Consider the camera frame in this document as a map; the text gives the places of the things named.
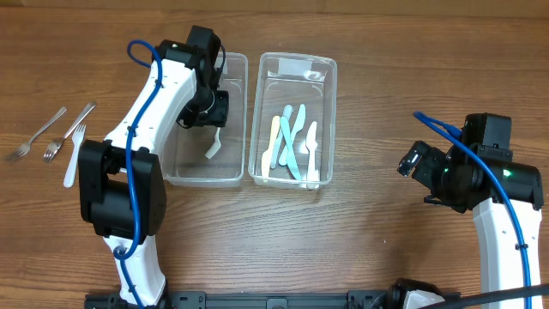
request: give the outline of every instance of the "clear plastic container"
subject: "clear plastic container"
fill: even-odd
[[[216,67],[220,67],[219,55]],[[220,90],[229,92],[229,115],[220,130],[221,148],[208,159],[205,154],[214,143],[217,128],[183,129],[175,124],[160,157],[162,174],[172,185],[192,187],[236,187],[244,176],[248,59],[228,52]]]
[[[337,65],[333,59],[282,52],[261,56],[248,165],[248,173],[257,185],[317,189],[330,182],[334,170],[336,92]],[[301,180],[296,180],[288,167],[280,166],[278,158],[268,177],[262,175],[262,154],[268,148],[273,117],[281,116],[288,104],[293,107],[290,128],[299,106],[305,105],[305,126],[293,142]],[[309,150],[305,138],[313,121],[317,121],[315,173],[318,180],[308,181]],[[285,145],[282,142],[279,153],[273,155],[279,157]]]

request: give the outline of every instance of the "wooden table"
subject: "wooden table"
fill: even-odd
[[[319,194],[258,187],[247,174],[233,190],[168,185],[158,253],[173,290],[347,291],[410,277],[478,293],[471,212],[423,204],[427,189],[395,171],[416,140],[449,147],[415,110],[456,125],[474,112],[511,116],[515,161],[538,167],[549,193],[549,21],[2,8],[0,155],[69,110],[22,161],[0,163],[0,307],[79,308],[84,294],[116,289],[78,189],[62,185],[71,142],[50,165],[41,156],[90,100],[87,138],[122,119],[148,74],[126,56],[129,40],[185,40],[193,24],[248,57],[249,123],[262,53],[337,61],[335,174]],[[549,282],[546,225],[540,233]]]

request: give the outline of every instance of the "cream plastic knife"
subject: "cream plastic knife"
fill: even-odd
[[[313,121],[305,138],[305,146],[309,149],[309,167],[307,167],[307,181],[318,181],[315,169],[315,151],[317,150],[317,122]],[[308,184],[307,188],[315,189],[317,185]]]
[[[280,127],[281,116],[274,116],[273,121],[271,122],[271,136],[268,140],[268,148],[261,156],[261,175],[264,178],[268,177],[268,172],[271,170],[271,157],[273,156],[273,148],[275,147],[276,134],[278,133]]]
[[[292,128],[292,143],[295,140],[295,136],[298,135],[303,127],[305,126],[305,104],[299,106],[298,116],[295,118],[295,123],[293,123]],[[286,141],[286,147],[282,150],[281,158],[278,160],[278,164],[285,167],[286,166],[286,156],[288,155],[288,142]]]
[[[291,105],[284,106],[284,111],[282,112],[282,117],[290,119],[292,116],[293,107]],[[271,168],[276,167],[276,161],[278,160],[278,151],[281,150],[281,143],[282,143],[282,129],[278,131],[278,137],[276,137],[276,141],[274,142],[274,149],[273,149],[273,157],[271,158]]]
[[[288,120],[288,118],[286,117],[281,118],[281,129],[282,129],[282,135],[284,136],[284,140],[286,141],[286,145],[288,147],[288,154],[287,154],[288,168],[290,169],[292,176],[296,180],[301,180],[301,175],[299,174],[298,162],[295,160],[295,153],[293,152],[293,141],[291,139],[292,134],[290,133],[290,121]]]

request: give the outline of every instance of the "blue cable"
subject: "blue cable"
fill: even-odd
[[[413,115],[421,121],[423,124],[437,132],[442,137],[446,138],[450,142],[452,142],[454,145],[456,145],[461,151],[463,151],[466,155],[468,155],[473,161],[475,161],[488,175],[490,178],[492,184],[499,192],[499,195],[504,200],[505,206],[507,207],[507,211],[509,212],[509,217],[511,219],[511,222],[513,223],[513,228],[515,229],[516,238],[518,239],[518,245],[521,250],[521,259],[522,259],[522,273],[524,274],[524,286],[529,287],[531,286],[530,281],[530,264],[528,262],[528,251],[526,250],[526,246],[524,243],[524,236],[522,236],[522,229],[521,229],[521,223],[518,221],[518,218],[516,217],[515,210],[513,209],[513,205],[511,205],[511,201],[509,200],[509,197],[507,196],[507,192],[505,192],[505,189],[501,184],[499,183],[498,178],[490,167],[487,166],[487,164],[471,149],[469,149],[467,146],[465,146],[463,143],[458,141],[452,133],[447,134],[443,130],[440,130],[437,126],[434,124],[439,124],[443,126],[446,130],[448,130],[448,127],[452,127],[449,124],[445,124],[444,122],[440,120],[436,120],[434,118],[427,117],[423,112],[414,112]],[[524,299],[524,307],[526,309],[532,308],[532,298],[527,297]]]
[[[139,238],[141,235],[141,214],[139,213],[139,204],[137,201],[137,193],[136,193],[136,182],[134,179],[134,169],[131,165],[131,143],[134,138],[134,134],[136,132],[137,125],[139,124],[139,120],[141,120],[141,117],[147,110],[148,106],[151,104],[151,102],[154,100],[154,97],[156,94],[160,91],[160,88],[162,87],[162,59],[160,59],[160,55],[152,45],[149,43],[140,40],[140,39],[134,39],[128,44],[128,56],[138,64],[145,66],[147,68],[150,68],[151,65],[144,63],[143,61],[135,58],[131,54],[131,47],[135,44],[143,45],[147,47],[154,56],[154,60],[156,61],[156,65],[158,67],[158,79],[156,80],[156,86],[154,86],[153,92],[148,96],[148,99],[145,101],[145,104],[143,104],[143,107],[139,110],[136,117],[134,118],[133,123],[128,128],[128,139],[126,140],[126,171],[128,173],[128,187],[130,188],[130,201],[131,201],[131,211],[134,214],[134,237],[131,242],[131,247],[128,251],[123,246],[118,246],[114,249],[114,257],[120,261],[120,268],[122,269],[122,273],[124,275],[124,279],[128,283],[128,287],[130,288],[130,292],[134,295],[134,298],[136,299],[137,306],[139,309],[144,309],[144,305],[141,302],[141,299],[139,298],[139,295],[137,294],[136,287],[131,281],[130,273],[128,273],[128,269],[126,268],[126,260],[130,258],[134,252],[137,249],[137,246],[139,245]]]

